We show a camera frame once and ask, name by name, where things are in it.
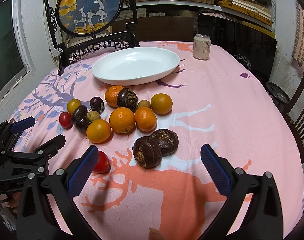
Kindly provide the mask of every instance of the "red cherry tomato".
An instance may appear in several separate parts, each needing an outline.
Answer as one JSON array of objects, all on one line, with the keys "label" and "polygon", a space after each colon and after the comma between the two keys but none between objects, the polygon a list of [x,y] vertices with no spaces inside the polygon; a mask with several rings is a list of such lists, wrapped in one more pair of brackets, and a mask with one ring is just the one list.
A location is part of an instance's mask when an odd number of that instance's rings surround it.
[{"label": "red cherry tomato", "polygon": [[96,173],[105,173],[110,168],[110,160],[108,156],[102,152],[99,151],[99,161],[94,167],[93,171]]},{"label": "red cherry tomato", "polygon": [[68,112],[63,112],[59,116],[59,123],[65,129],[70,129],[72,127],[71,115]]}]

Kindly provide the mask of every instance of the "can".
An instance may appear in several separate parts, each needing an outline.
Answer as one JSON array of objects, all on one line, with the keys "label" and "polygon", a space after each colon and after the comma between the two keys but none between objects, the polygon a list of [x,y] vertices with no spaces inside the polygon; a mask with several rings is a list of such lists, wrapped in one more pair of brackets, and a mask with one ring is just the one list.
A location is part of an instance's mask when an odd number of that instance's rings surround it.
[{"label": "can", "polygon": [[209,36],[197,34],[193,40],[193,57],[208,60],[210,57],[211,40]]}]

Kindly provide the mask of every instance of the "window frame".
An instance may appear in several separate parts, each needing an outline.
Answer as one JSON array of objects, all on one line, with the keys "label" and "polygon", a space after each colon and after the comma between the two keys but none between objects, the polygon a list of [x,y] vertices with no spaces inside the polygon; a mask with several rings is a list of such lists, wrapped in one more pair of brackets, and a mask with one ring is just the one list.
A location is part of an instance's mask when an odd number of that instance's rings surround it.
[{"label": "window frame", "polygon": [[12,0],[12,27],[15,37],[15,42],[17,45],[19,56],[21,57],[21,61],[23,63],[23,69],[20,70],[0,91],[0,101],[6,96],[6,94],[15,86],[15,84],[23,78],[27,73],[30,72],[30,67],[27,60],[27,55],[24,49],[23,43],[23,33],[21,32],[20,22],[19,22],[19,10],[20,10],[20,1]]}]

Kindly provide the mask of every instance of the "finger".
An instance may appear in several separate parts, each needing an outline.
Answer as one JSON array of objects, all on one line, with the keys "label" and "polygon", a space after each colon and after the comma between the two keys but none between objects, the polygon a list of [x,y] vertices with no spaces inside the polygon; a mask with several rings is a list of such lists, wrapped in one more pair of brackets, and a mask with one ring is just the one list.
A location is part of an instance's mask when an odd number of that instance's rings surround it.
[{"label": "finger", "polygon": [[11,194],[13,199],[18,199],[21,196],[21,192],[15,192]]},{"label": "finger", "polygon": [[15,208],[19,205],[19,201],[20,201],[20,198],[17,198],[17,199],[11,199],[9,201],[9,207],[11,208]]},{"label": "finger", "polygon": [[150,229],[149,240],[168,240],[160,231],[154,228],[149,228],[149,229]]}]

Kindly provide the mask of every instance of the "white plate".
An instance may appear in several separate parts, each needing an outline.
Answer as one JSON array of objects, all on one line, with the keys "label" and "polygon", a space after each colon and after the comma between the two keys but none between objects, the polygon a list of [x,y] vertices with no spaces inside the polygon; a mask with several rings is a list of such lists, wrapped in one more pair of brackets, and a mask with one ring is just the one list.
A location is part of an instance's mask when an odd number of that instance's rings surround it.
[{"label": "white plate", "polygon": [[179,56],[167,49],[128,48],[100,58],[94,63],[92,74],[110,85],[133,86],[167,76],[179,62]]}]

